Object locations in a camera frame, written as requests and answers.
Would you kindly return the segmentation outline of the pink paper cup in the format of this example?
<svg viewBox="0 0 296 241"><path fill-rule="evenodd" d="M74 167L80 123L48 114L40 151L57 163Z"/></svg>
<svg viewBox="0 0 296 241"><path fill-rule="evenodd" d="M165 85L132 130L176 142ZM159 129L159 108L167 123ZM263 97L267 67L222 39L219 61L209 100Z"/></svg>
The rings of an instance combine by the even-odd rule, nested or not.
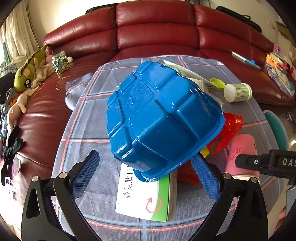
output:
<svg viewBox="0 0 296 241"><path fill-rule="evenodd" d="M236 167L235 160L240 154L257 155L257 148L252 135L244 133L233 138L230 143L225 173L229 173L233 178L239 180L249 180L251 177L256 177L260 182L259 172Z"/></svg>

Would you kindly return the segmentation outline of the red snack bag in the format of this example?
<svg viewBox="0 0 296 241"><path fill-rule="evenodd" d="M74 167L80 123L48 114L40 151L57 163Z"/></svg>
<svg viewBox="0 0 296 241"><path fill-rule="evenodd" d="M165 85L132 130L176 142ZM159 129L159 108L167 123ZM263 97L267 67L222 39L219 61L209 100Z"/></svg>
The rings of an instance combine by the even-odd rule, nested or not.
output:
<svg viewBox="0 0 296 241"><path fill-rule="evenodd" d="M200 153L203 157L210 157L227 147L231 139L242 129L244 117L234 113L223 113L225 118L221 132ZM195 173L191 160L178 168L178 181L199 185L200 180Z"/></svg>

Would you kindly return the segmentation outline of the white jar green label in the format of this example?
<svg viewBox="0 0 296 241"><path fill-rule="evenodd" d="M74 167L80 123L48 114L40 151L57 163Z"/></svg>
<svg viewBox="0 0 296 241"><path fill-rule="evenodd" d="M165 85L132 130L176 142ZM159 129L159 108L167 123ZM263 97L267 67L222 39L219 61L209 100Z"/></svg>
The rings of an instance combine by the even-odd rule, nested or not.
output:
<svg viewBox="0 0 296 241"><path fill-rule="evenodd" d="M227 84L223 89L223 95L229 103L248 101L252 98L252 89L246 83Z"/></svg>

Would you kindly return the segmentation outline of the green white medicine box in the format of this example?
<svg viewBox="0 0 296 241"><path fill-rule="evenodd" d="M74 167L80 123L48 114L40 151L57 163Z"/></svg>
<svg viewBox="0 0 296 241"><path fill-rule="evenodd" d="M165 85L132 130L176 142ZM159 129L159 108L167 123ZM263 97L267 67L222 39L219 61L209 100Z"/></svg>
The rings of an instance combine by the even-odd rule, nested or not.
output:
<svg viewBox="0 0 296 241"><path fill-rule="evenodd" d="M142 182L131 167L121 165L115 212L130 217L167 222L175 216L178 172L158 181Z"/></svg>

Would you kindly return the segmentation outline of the lime green lid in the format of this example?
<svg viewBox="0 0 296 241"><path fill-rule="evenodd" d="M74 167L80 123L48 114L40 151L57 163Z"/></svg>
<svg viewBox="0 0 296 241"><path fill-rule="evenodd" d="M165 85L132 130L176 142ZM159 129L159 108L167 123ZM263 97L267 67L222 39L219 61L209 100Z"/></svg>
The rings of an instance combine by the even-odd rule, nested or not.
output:
<svg viewBox="0 0 296 241"><path fill-rule="evenodd" d="M209 81L211 83L211 87L215 90L223 91L226 86L226 84L218 78L211 78Z"/></svg>

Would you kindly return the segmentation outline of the blue plastic tray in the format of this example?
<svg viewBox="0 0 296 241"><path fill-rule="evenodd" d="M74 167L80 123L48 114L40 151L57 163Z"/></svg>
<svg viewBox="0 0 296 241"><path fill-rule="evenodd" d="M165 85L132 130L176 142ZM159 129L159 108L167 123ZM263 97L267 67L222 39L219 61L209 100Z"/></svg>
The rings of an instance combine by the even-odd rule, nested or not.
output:
<svg viewBox="0 0 296 241"><path fill-rule="evenodd" d="M145 61L107 102L107 133L116 159L142 182L160 180L222 130L217 101L161 63Z"/></svg>

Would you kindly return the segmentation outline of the teal trash bin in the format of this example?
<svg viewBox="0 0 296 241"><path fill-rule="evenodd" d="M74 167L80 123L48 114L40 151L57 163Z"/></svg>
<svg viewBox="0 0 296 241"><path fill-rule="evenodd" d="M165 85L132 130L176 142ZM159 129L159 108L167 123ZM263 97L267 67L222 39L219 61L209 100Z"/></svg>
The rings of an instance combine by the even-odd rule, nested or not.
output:
<svg viewBox="0 0 296 241"><path fill-rule="evenodd" d="M288 151L289 142L287 132L279 117L270 110L264 110L263 114L266 117L268 124L270 125L278 148L283 151Z"/></svg>

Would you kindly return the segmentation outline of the thin blue book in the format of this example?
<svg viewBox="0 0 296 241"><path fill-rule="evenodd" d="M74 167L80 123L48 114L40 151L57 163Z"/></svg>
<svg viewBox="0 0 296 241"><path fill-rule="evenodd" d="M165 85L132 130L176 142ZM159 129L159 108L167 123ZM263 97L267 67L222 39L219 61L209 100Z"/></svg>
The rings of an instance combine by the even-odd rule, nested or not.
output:
<svg viewBox="0 0 296 241"><path fill-rule="evenodd" d="M240 60L242 60L243 62L257 68L257 69L260 69L260 66L258 66L254 60L249 60L247 58L244 58L243 56L241 56L240 54L237 54L235 52L232 52L232 55L234 55L235 57L239 58Z"/></svg>

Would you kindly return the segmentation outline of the grey plaid cloth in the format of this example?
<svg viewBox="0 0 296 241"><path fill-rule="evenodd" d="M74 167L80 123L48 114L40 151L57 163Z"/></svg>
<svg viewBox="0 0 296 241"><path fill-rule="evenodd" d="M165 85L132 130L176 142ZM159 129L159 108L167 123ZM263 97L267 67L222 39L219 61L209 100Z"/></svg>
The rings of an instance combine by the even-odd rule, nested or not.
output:
<svg viewBox="0 0 296 241"><path fill-rule="evenodd" d="M220 62L218 57L206 59L186 55L111 60L96 71L87 71L93 73L91 78L90 75L83 76L87 85L78 87L83 82L74 80L72 89L76 89L71 89L69 95L74 95L76 100L70 101L70 97L66 97L73 112L62 135L52 177L62 171L70 171L91 150L99 153L100 165L77 205L102 240L188 240L214 204L201 184L178 182L176 212L171 221L142 220L115 212L121 162L114 158L110 150L106 125L107 99L130 73L147 60L160 63L168 60L206 79L219 78L227 84L242 80L224 65L226 60ZM239 134L248 133L254 137L259 155L278 148L273 132L254 98L248 102L229 104L221 91L210 89L210 92L221 99L223 111L244 117L244 126ZM283 192L285 181L265 175L261 175L260 179L269 213Z"/></svg>

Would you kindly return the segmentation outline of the green plush toy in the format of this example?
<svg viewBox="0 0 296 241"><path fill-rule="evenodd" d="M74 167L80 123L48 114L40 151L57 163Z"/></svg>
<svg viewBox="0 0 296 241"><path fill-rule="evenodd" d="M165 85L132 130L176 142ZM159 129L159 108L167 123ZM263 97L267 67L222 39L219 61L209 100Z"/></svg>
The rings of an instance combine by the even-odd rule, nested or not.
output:
<svg viewBox="0 0 296 241"><path fill-rule="evenodd" d="M34 52L25 61L24 65L17 70L14 78L14 88L16 92L24 92L31 87L36 70L39 68L40 64L45 63L46 48L47 45L44 45L41 49Z"/></svg>

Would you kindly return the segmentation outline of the beige plush toy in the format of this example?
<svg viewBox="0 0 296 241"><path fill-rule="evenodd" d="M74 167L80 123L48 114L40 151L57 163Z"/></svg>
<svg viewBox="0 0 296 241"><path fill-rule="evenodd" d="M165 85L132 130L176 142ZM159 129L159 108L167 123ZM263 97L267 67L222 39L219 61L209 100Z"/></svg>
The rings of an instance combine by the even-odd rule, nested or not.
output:
<svg viewBox="0 0 296 241"><path fill-rule="evenodd" d="M72 57L68 57L69 63L73 61ZM32 81L31 87L24 92L18 92L18 97L15 97L10 103L10 108L6 114L6 121L9 126L13 126L17 123L21 114L27 112L26 104L30 96L38 89L42 82L50 77L55 70L52 65L52 55L49 55L45 59L44 64L40 64L39 68L35 72L34 80Z"/></svg>

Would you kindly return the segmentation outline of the red leather sofa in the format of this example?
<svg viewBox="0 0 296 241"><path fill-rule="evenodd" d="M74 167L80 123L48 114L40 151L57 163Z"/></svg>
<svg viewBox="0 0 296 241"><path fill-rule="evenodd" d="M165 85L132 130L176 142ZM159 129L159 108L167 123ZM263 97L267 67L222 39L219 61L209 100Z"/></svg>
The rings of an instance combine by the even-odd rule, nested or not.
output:
<svg viewBox="0 0 296 241"><path fill-rule="evenodd" d="M30 98L20 117L25 146L18 153L21 172L15 180L28 185L52 174L58 145L70 117L65 82L101 65L127 58L181 54L222 61L248 83L262 104L295 106L263 69L232 55L236 52L262 66L273 43L246 23L220 11L183 1L128 1L75 18L46 34L47 53L65 51L74 59L62 75L53 74Z"/></svg>

